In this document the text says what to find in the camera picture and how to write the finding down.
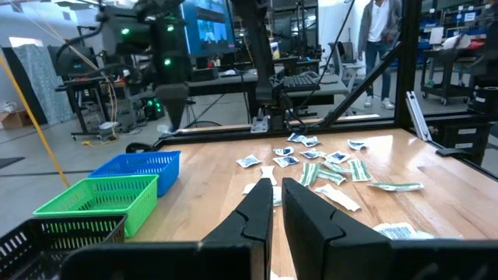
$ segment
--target jeans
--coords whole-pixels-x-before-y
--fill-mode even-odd
[[[375,68],[375,62],[377,61],[377,54],[379,57],[382,57],[386,51],[388,51],[389,45],[383,41],[372,43],[366,42],[366,51],[365,51],[365,59],[366,59],[366,74],[372,72]],[[391,71],[386,69],[386,71],[382,74],[382,100],[384,98],[389,98],[389,91],[391,90]],[[366,94],[368,96],[374,95],[374,87],[370,86],[366,90]]]

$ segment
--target plastic basket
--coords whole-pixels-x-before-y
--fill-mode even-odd
[[[29,219],[0,237],[0,279],[58,278],[73,250],[125,241],[126,215]]]
[[[159,175],[157,196],[162,197],[173,185],[180,172],[180,151],[142,152],[114,157],[89,177],[126,175]]]
[[[38,208],[35,216],[128,214],[132,237],[157,205],[157,175],[86,178]]]

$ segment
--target cardboard box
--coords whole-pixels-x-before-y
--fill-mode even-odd
[[[30,116],[26,110],[0,114],[0,129],[22,128],[31,124]]]

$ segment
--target keyboard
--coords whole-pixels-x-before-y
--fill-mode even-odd
[[[315,89],[317,82],[308,76],[291,75],[284,77],[283,86],[288,93],[309,91]]]

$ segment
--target green basket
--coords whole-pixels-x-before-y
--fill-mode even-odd
[[[33,214],[38,217],[128,214],[124,235],[133,237],[157,205],[158,177],[86,178]]]

